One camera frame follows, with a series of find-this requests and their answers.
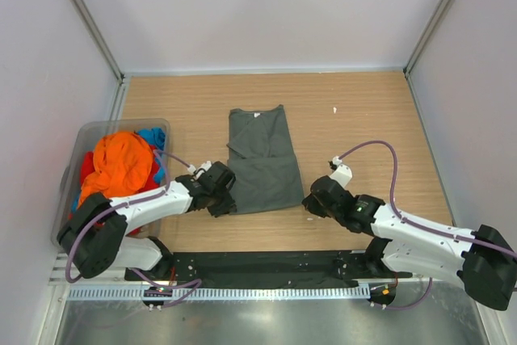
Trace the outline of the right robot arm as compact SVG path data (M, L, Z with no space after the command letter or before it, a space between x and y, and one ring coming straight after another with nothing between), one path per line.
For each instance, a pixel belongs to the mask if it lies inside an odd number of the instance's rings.
M388 271L422 275L457 286L488 308L508 309L516 286L516 253L497 229L426 221L374 196L354 196L328 175L312 184L302 204L352 233L372 237L364 256L371 276Z

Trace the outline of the grey t shirt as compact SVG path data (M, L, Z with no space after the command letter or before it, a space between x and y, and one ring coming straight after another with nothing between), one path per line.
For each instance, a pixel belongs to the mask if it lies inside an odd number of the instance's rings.
M231 189L236 214L301 204L301 173L282 105L269 111L231 110L227 147L227 165L236 176Z

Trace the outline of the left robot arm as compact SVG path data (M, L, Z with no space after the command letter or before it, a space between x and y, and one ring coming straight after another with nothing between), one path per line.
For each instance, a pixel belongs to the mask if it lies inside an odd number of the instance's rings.
M230 193L235 181L222 162L206 162L151 191L88 196L57 234L68 255L66 280L93 279L111 268L123 268L128 276L166 280L174 267L173 254L156 237L135 238L130 233L165 217L203 209L214 217L231 213L236 208Z

